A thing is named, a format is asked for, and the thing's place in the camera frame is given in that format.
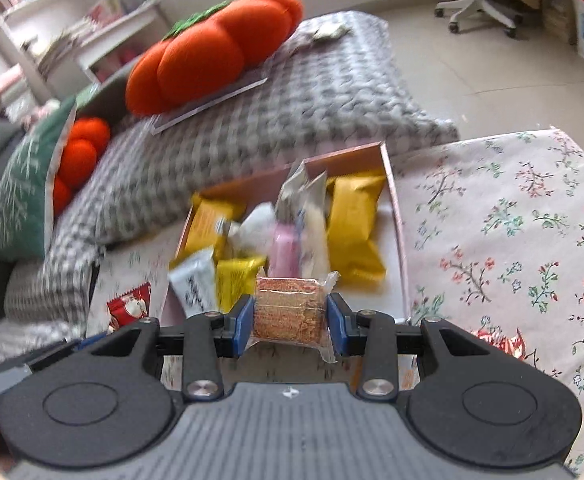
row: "cardboard box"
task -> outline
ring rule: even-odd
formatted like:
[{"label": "cardboard box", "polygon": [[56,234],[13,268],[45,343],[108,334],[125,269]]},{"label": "cardboard box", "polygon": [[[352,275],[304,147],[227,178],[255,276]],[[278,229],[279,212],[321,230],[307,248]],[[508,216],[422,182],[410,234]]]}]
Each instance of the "cardboard box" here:
[{"label": "cardboard box", "polygon": [[[403,322],[407,316],[407,278],[403,247],[402,221],[392,168],[384,142],[374,142],[348,148],[326,155],[304,160],[310,178],[323,171],[328,176],[339,176],[361,171],[383,168],[386,173],[386,187],[378,201],[376,227],[373,239],[378,244],[387,273],[383,282],[376,286],[339,285],[340,292],[352,310],[372,308],[393,316],[396,322]],[[261,202],[276,202],[279,189],[290,172],[291,164],[264,171],[253,176],[233,180],[200,191],[204,198],[243,202],[247,204],[246,214]],[[194,213],[190,210],[185,222],[178,250],[185,245]],[[184,313],[172,290],[168,290],[160,323],[162,326],[180,324]]]}]

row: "white chair leg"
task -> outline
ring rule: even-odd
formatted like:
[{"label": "white chair leg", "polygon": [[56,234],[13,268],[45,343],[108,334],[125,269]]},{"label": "white chair leg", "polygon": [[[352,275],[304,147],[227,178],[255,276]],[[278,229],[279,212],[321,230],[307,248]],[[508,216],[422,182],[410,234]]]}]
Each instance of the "white chair leg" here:
[{"label": "white chair leg", "polygon": [[501,23],[502,25],[505,25],[507,28],[515,28],[517,26],[514,23],[514,20],[503,14],[489,1],[481,0],[481,8],[485,11],[486,14],[494,18],[497,22]]},{"label": "white chair leg", "polygon": [[454,0],[453,2],[439,2],[437,9],[463,9],[471,4],[474,0]]},{"label": "white chair leg", "polygon": [[481,0],[470,0],[470,2],[459,12],[452,14],[450,23],[458,23],[461,18],[472,16],[475,12],[482,8]]}]

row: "plaid cloth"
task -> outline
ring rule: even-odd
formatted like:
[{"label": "plaid cloth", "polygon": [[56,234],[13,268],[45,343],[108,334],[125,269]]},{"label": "plaid cloth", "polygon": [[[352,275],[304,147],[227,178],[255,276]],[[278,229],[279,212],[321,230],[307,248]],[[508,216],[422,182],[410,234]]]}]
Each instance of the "plaid cloth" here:
[{"label": "plaid cloth", "polygon": [[[309,48],[323,23],[351,32]],[[96,236],[135,238],[183,218],[202,187],[372,140],[389,155],[452,142],[451,121],[433,120],[402,86],[387,22],[338,12],[303,22],[277,52],[268,81],[165,130],[139,131],[108,188]]]},{"label": "plaid cloth", "polygon": [[[310,48],[326,22],[351,32]],[[451,121],[428,117],[402,86],[387,23],[361,12],[303,22],[275,54],[261,87],[158,136],[149,120],[118,131],[58,220],[45,261],[15,267],[0,322],[0,362],[81,335],[102,246],[185,218],[194,190],[372,140],[385,140],[396,155],[458,139]]]}]

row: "red candy wrapper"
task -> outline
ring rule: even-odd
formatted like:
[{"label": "red candy wrapper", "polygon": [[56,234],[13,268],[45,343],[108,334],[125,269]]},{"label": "red candy wrapper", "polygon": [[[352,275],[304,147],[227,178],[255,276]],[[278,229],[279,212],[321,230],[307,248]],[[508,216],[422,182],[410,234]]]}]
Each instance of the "red candy wrapper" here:
[{"label": "red candy wrapper", "polygon": [[122,326],[134,323],[137,319],[148,316],[150,290],[150,283],[145,282],[137,288],[128,290],[122,296],[108,301],[112,330],[118,330]]}]

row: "baseboard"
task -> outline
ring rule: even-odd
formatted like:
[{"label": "baseboard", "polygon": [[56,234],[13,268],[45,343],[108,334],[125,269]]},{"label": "baseboard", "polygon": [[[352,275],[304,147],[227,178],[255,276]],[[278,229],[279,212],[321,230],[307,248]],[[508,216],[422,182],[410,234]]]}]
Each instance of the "baseboard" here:
[{"label": "baseboard", "polygon": [[361,10],[362,12],[369,12],[370,14],[374,14],[376,12],[383,12],[384,10],[396,9],[398,7],[438,4],[439,2],[446,1],[450,0],[376,0],[374,2],[367,2],[353,6],[349,10]]}]

